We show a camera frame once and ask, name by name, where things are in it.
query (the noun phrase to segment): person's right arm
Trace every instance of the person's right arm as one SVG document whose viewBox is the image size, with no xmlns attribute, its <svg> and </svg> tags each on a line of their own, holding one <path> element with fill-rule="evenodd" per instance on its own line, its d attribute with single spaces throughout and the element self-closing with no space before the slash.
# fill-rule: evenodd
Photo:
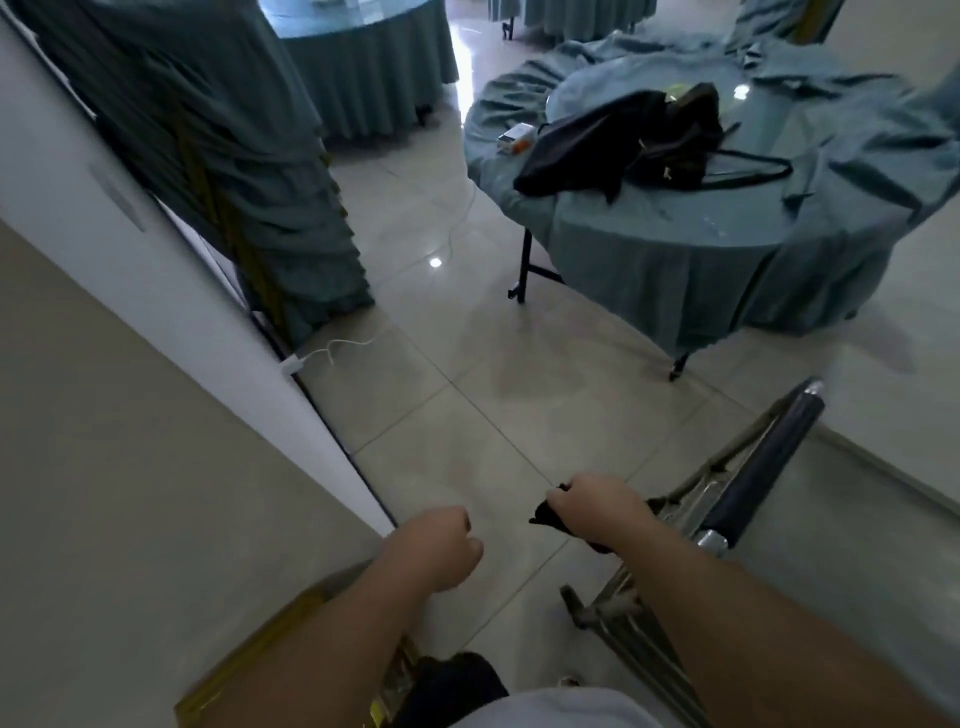
<svg viewBox="0 0 960 728">
<path fill-rule="evenodd" d="M 951 725 L 832 625 L 683 539 L 619 478 L 570 486 L 547 495 L 551 507 L 623 559 L 717 728 Z"/>
</svg>

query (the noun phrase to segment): white shirt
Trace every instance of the white shirt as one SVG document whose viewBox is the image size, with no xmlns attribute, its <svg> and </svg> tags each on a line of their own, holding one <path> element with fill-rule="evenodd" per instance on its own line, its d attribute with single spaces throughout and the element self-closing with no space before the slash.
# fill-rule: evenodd
<svg viewBox="0 0 960 728">
<path fill-rule="evenodd" d="M 622 692 L 550 688 L 521 692 L 486 705 L 454 728 L 659 728 Z"/>
</svg>

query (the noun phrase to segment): round table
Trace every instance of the round table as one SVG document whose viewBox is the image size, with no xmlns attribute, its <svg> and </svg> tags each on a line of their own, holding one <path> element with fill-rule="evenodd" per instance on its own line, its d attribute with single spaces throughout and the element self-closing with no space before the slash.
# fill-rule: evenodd
<svg viewBox="0 0 960 728">
<path fill-rule="evenodd" d="M 458 80 L 444 0 L 260 0 L 324 136 L 391 134 Z"/>
<path fill-rule="evenodd" d="M 657 0 L 487 0 L 490 20 L 506 21 L 503 36 L 510 40 L 517 17 L 525 28 L 560 40 L 595 40 L 633 28 L 656 9 Z"/>
<path fill-rule="evenodd" d="M 496 146 L 514 124 L 698 82 L 717 86 L 724 127 L 739 125 L 724 146 L 791 158 L 789 178 L 694 192 L 624 183 L 612 204 L 599 191 L 514 190 L 529 153 Z M 904 103 L 908 91 L 895 77 L 847 73 L 821 46 L 764 39 L 738 56 L 713 36 L 640 26 L 565 43 L 490 82 L 464 126 L 468 175 L 539 240 L 563 282 L 683 361 L 743 326 L 836 323 L 873 295 L 893 245 L 960 179 L 955 130 L 923 97 Z M 521 301 L 531 272 L 541 269 L 525 255 Z"/>
</svg>

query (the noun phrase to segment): black bag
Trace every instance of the black bag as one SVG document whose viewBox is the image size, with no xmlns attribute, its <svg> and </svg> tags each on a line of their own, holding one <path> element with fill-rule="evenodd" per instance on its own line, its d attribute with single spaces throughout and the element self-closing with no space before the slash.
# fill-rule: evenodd
<svg viewBox="0 0 960 728">
<path fill-rule="evenodd" d="M 529 197 L 599 189 L 612 202 L 624 177 L 641 186 L 696 190 L 760 184 L 793 172 L 789 159 L 720 149 L 727 134 L 713 84 L 697 84 L 676 101 L 662 91 L 638 91 L 542 129 L 514 189 Z M 768 164 L 708 175 L 713 155 Z"/>
</svg>

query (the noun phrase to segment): forearm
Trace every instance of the forearm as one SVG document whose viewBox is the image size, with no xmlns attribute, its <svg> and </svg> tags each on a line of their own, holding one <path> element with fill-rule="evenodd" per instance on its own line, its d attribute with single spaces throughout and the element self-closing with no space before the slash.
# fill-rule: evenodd
<svg viewBox="0 0 960 728">
<path fill-rule="evenodd" d="M 616 550 L 718 728 L 948 725 L 832 625 L 665 525 Z"/>
<path fill-rule="evenodd" d="M 202 728 L 362 725 L 426 597 L 421 587 L 374 562 L 232 683 L 204 716 Z"/>
</svg>

